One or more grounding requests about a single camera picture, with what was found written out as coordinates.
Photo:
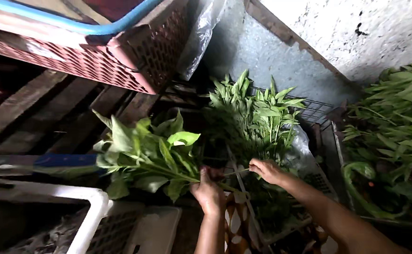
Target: blue hose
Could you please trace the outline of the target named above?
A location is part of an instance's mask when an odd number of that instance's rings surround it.
[[[72,32],[78,32],[85,35],[107,35],[119,33],[126,28],[135,25],[161,1],[162,0],[144,0],[141,4],[137,5],[129,13],[124,15],[124,17],[107,25],[84,24],[7,0],[0,0],[0,10],[38,20]]]

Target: white wall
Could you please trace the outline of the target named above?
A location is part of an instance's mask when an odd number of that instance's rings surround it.
[[[261,2],[352,81],[412,62],[412,0]]]

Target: blue plastic object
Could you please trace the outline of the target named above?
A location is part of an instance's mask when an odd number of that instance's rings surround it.
[[[161,1],[162,0],[144,0],[124,15],[124,17],[107,25],[84,24],[7,0],[0,0],[0,10],[38,20],[72,32],[78,32],[85,35],[107,35],[119,33],[126,28],[135,25]]]
[[[33,163],[40,167],[79,167],[96,165],[96,154],[43,154]]]

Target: clear plastic bag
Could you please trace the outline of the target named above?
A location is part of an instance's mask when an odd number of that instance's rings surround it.
[[[225,3],[226,0],[200,0],[198,8],[201,12],[176,66],[182,79],[189,80],[195,72],[212,37],[212,30],[220,21]]]

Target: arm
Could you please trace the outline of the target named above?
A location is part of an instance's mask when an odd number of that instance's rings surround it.
[[[195,254],[220,254],[225,251],[225,196],[209,178],[209,167],[202,167],[201,182],[191,186],[190,192],[204,212]]]
[[[407,253],[368,222],[327,198],[302,180],[284,173],[272,160],[252,159],[250,171],[265,181],[284,188],[303,204],[315,221],[338,243],[345,253]]]

